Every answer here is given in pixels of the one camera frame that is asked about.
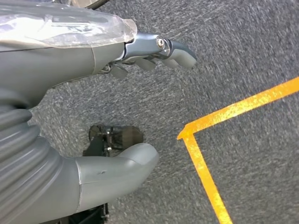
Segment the gray plastic casing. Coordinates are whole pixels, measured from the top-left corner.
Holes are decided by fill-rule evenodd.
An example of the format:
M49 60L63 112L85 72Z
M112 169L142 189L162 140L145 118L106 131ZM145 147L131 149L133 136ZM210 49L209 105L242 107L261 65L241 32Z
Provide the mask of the gray plastic casing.
M0 45L0 223L39 224L109 202L141 185L159 156L138 144L113 158L66 158L29 126L49 88L94 75L123 53Z

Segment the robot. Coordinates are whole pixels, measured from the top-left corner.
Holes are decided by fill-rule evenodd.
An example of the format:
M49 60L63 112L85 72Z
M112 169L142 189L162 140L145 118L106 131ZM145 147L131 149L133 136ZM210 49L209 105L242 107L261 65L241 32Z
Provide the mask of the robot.
M83 77L191 68L188 47L137 30L133 21L61 4L0 0L0 223L39 224L134 191L157 164L152 145L114 157L63 157L29 126L29 111L51 88Z

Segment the yellow floor tape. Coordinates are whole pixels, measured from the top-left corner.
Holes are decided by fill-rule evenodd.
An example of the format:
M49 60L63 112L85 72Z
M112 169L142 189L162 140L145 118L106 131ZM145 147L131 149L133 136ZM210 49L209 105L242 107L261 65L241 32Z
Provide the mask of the yellow floor tape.
M230 118L251 111L260 106L269 104L299 91L299 77L279 84L218 111L215 111L191 123L186 124L177 139L183 139L196 170L206 191L211 206L220 224L232 224L232 220L214 183L207 164L202 157L194 134L208 127L214 126Z

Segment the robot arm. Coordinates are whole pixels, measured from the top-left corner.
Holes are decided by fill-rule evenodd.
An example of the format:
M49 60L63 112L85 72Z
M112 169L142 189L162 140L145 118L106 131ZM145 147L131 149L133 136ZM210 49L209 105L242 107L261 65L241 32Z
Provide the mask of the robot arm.
M59 11L61 5L14 0L0 5L0 22L8 15L32 18L45 12L68 19L78 14L94 18L91 14L96 13L97 24L109 22L104 20L107 14L101 17L88 9L65 6L67 10ZM28 109L38 105L47 90L98 73L123 77L127 72L122 64L151 70L155 60L161 60L171 67L190 68L196 60L188 48L160 35L135 33L128 41L63 48L2 39L1 31L6 28L3 24L0 23L2 224L38 224L104 204L137 189L158 162L156 150L145 143L112 158L63 157L39 137L39 127L27 124L32 117Z

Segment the carpeted floor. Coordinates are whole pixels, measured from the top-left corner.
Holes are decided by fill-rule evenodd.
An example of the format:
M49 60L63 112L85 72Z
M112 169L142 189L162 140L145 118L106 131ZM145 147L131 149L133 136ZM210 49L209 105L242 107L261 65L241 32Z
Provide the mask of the carpeted floor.
M102 11L184 42L193 69L137 67L49 91L33 122L63 155L91 125L134 125L160 161L140 189L110 204L111 224L218 223L183 141L190 121L298 76L297 0L110 0ZM196 134L233 223L299 222L299 93Z

